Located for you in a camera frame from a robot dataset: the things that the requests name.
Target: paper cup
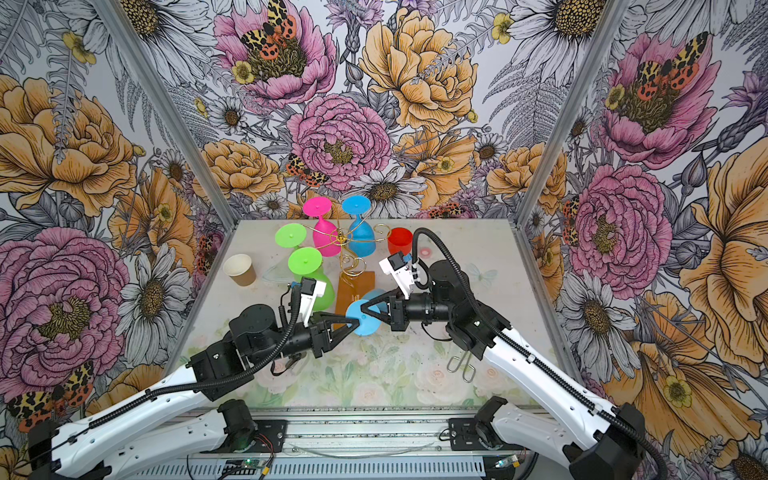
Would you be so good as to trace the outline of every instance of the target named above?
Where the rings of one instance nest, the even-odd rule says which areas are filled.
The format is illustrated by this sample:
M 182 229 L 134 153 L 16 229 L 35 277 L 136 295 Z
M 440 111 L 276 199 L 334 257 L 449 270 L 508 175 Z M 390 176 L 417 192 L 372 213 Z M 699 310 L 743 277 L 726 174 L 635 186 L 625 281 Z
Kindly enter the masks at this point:
M 253 261 L 245 253 L 233 255 L 224 262 L 224 273 L 240 286 L 249 286 L 256 281 Z

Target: red object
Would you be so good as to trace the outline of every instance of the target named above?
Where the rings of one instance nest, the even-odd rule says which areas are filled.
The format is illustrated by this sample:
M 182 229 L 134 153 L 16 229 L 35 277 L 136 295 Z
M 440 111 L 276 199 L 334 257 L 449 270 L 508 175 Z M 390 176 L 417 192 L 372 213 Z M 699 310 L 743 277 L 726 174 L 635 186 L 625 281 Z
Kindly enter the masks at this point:
M 411 246 L 413 243 L 413 233 L 407 228 L 393 228 L 387 239 L 387 246 L 389 247 L 389 254 L 394 255 L 397 252 L 402 252 L 403 255 L 411 253 Z

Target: floral tablecloth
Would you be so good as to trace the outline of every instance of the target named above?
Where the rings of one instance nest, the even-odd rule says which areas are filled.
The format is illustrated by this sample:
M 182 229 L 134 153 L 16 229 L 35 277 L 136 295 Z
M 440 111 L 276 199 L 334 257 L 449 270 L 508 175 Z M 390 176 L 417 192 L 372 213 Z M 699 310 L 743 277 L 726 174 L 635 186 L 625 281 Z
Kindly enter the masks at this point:
M 205 346 L 219 340 L 227 324 L 247 306 L 265 303 L 276 307 L 285 293 L 290 274 L 286 258 L 290 251 L 274 243 L 275 232 L 289 222 L 250 220 L 242 222 L 226 255 L 248 253 L 254 258 L 257 281 L 238 287 L 222 271 L 214 282 L 194 320 L 176 365 L 188 361 Z M 469 275 L 475 295 L 493 306 L 521 330 L 542 355 L 555 362 L 554 350 L 528 282 L 520 253 L 506 220 L 387 220 L 391 227 L 428 227 L 444 240 L 453 256 Z M 431 250 L 427 263 L 443 256 L 424 237 L 419 245 Z M 305 241 L 311 246 L 311 240 Z M 395 287 L 391 277 L 378 270 L 386 257 L 386 242 L 368 257 L 369 270 L 376 271 L 376 287 Z M 337 286 L 339 262 L 326 258 L 324 270 Z M 436 338 L 446 338 L 442 324 L 428 327 Z M 477 407 L 492 395 L 518 405 L 535 402 L 508 377 L 487 362 L 472 360 L 476 369 L 472 383 L 462 381 L 462 370 L 449 373 L 449 359 L 462 352 L 453 343 L 430 339 L 418 323 L 407 331 L 393 333 L 382 326 L 371 336 L 351 335 L 319 359 L 304 358 L 281 376 L 269 369 L 229 398 L 244 399 L 251 408 L 275 407 Z

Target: orange flower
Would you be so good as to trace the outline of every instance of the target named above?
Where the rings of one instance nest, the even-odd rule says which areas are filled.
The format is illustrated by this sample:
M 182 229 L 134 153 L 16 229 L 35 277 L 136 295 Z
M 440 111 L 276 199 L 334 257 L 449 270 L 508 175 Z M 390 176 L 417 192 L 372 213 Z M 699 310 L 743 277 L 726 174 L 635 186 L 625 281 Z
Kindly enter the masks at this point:
M 96 217 L 116 195 L 136 187 L 134 148 L 96 97 L 78 91 L 74 128 L 57 160 L 52 98 L 60 93 L 41 78 L 28 78 L 22 87 L 0 75 L 0 191 L 26 194 L 16 208 L 36 204 L 47 188 L 64 191 Z
M 475 151 L 475 137 L 447 134 L 439 138 L 433 131 L 420 130 L 400 137 L 392 147 L 408 161 L 418 161 L 411 178 L 424 177 L 426 190 L 422 209 L 443 204 L 462 189 L 459 182 L 469 184 L 472 179 L 472 165 L 480 166 L 480 156 Z
M 530 149 L 520 147 L 516 151 L 502 155 L 499 161 L 501 161 L 503 168 L 491 170 L 486 177 L 488 192 L 491 195 L 504 194 L 506 197 L 511 197 L 517 192 L 525 192 L 531 185 L 531 179 L 541 161 L 544 147 L 544 142 L 541 142 Z M 560 200 L 565 196 L 565 167 L 567 162 L 565 153 L 561 151 L 538 199 L 541 208 L 547 215 L 554 215 L 554 212 L 558 211 Z
M 88 405 L 85 414 L 91 416 L 101 410 L 108 409 L 129 396 L 160 382 L 162 378 L 163 367 L 159 365 L 139 365 L 131 370 L 125 370 L 112 380 L 104 394 Z
M 560 246 L 560 237 L 555 235 L 550 234 L 544 238 L 542 233 L 533 239 L 533 256 L 552 302 L 558 299 L 563 287 L 564 262 Z
M 278 173 L 279 164 L 245 142 L 222 140 L 205 144 L 203 157 L 227 198 L 232 192 L 238 192 L 256 200 L 285 187 L 283 174 Z M 199 197 L 205 197 L 197 178 L 192 187 Z
M 157 255 L 167 243 L 176 248 L 176 260 L 191 272 L 195 248 L 191 214 L 189 204 L 171 187 L 163 171 L 154 168 L 151 180 L 141 175 L 141 194 L 128 192 L 115 206 L 108 221 L 112 245 L 132 253 L 149 247 L 149 253 Z
M 477 64 L 461 58 L 437 74 L 426 72 L 453 46 L 453 34 L 435 30 L 435 23 L 418 10 L 401 8 L 394 34 L 381 22 L 368 30 L 360 67 L 377 83 L 371 90 L 391 91 L 398 99 L 401 126 L 445 133 L 472 109 Z
M 768 138 L 710 168 L 709 209 L 692 204 L 714 232 L 710 252 L 680 271 L 690 304 L 707 316 L 707 338 L 720 358 L 760 374 L 768 362 Z
M 31 473 L 32 466 L 16 448 L 0 447 L 0 480 L 25 480 Z
M 722 435 L 725 449 L 715 465 L 728 465 L 739 455 L 737 441 L 758 437 L 760 423 L 750 420 L 752 411 L 725 391 L 733 387 L 720 366 L 705 361 L 712 342 L 704 335 L 704 324 L 672 293 L 648 291 L 639 300 L 635 321 L 640 339 L 631 346 L 641 368 L 633 379 L 621 374 L 604 384 L 605 392 L 617 405 L 635 405 L 654 438 L 663 439 L 674 430 L 671 447 L 678 455 L 689 455 L 711 435 Z M 747 389 L 742 382 L 737 386 L 742 392 Z

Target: daisy center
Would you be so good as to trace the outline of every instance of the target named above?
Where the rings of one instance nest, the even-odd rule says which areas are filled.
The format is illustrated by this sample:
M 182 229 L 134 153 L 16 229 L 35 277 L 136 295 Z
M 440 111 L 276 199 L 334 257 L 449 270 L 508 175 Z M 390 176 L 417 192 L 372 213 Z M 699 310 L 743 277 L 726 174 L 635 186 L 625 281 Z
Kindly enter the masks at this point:
M 331 163 L 334 165 L 346 165 L 352 161 L 352 151 L 341 140 L 337 140 L 335 144 L 326 142 L 324 149 L 331 155 Z
M 292 75 L 301 78 L 306 67 L 306 53 L 299 46 L 297 38 L 291 38 L 285 46 L 278 46 L 280 53 L 273 60 L 265 60 L 261 55 L 252 54 L 248 58 L 251 72 L 256 80 L 267 81 L 270 78 L 280 78 Z
M 386 202 L 395 198 L 397 195 L 397 185 L 395 184 L 378 184 L 371 187 L 368 192 L 368 198 L 370 200 L 376 200 L 378 202 Z
M 141 313 L 144 318 L 153 319 L 163 308 L 165 288 L 160 280 L 150 280 L 141 295 Z
M 577 119 L 573 127 L 571 127 L 571 136 L 572 137 L 578 137 L 579 135 L 584 133 L 584 129 L 586 128 L 586 125 L 584 124 L 584 121 L 580 118 Z
M 564 0 L 559 2 L 554 25 L 571 37 L 592 35 L 604 6 L 605 0 Z
M 496 148 L 493 145 L 485 145 L 484 147 L 480 148 L 478 154 L 480 155 L 480 160 L 486 161 L 496 155 Z
M 66 333 L 70 339 L 80 338 L 80 333 L 91 322 L 91 308 L 88 302 L 73 296 L 61 303 L 48 306 L 51 320 L 38 327 L 46 338 L 54 339 L 59 333 Z
M 120 0 L 120 3 L 136 33 L 142 37 L 154 35 L 160 20 L 149 0 Z
M 752 455 L 739 452 L 739 456 L 731 463 L 733 469 L 743 480 L 765 480 L 768 479 L 768 471 L 762 462 L 755 459 Z
M 605 215 L 598 218 L 598 231 L 592 237 L 592 241 L 600 253 L 610 253 L 616 245 L 616 225 L 605 221 Z
M 584 304 L 584 320 L 595 333 L 604 335 L 611 329 L 611 319 L 597 300 L 587 300 Z
M 226 121 L 227 125 L 234 127 L 240 123 L 240 114 L 237 113 L 237 110 L 227 110 L 224 112 L 224 121 Z
M 171 178 L 180 182 L 184 178 L 184 169 L 179 164 L 168 165 L 168 173 Z

